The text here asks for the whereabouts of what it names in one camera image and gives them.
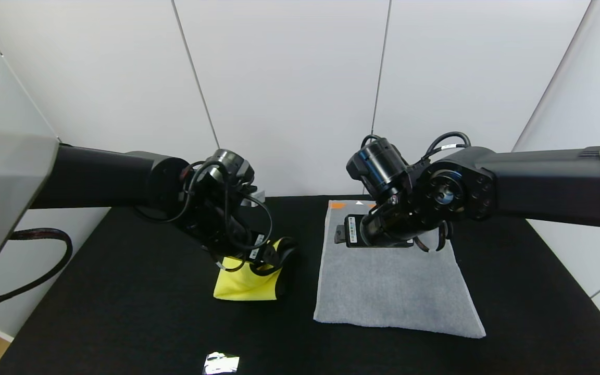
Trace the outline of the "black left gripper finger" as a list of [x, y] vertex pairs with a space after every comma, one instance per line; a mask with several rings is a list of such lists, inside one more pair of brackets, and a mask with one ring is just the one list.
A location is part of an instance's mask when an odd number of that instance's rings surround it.
[[277, 240], [270, 242], [270, 244], [277, 244], [277, 249], [281, 254], [281, 266], [283, 266], [286, 261], [288, 261], [291, 256], [296, 252], [298, 248], [298, 241], [290, 236], [284, 236]]
[[281, 266], [281, 254], [277, 247], [277, 244], [267, 244], [265, 246], [264, 255], [262, 256], [264, 262], [262, 269], [264, 271], [276, 270]]

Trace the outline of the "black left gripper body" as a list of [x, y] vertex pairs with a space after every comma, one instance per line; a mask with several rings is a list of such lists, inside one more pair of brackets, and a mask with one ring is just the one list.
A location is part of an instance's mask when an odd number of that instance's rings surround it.
[[226, 212], [217, 209], [216, 224], [219, 231], [215, 252], [247, 262], [260, 263], [264, 242], [270, 235], [270, 216], [264, 207], [231, 207], [229, 227]]

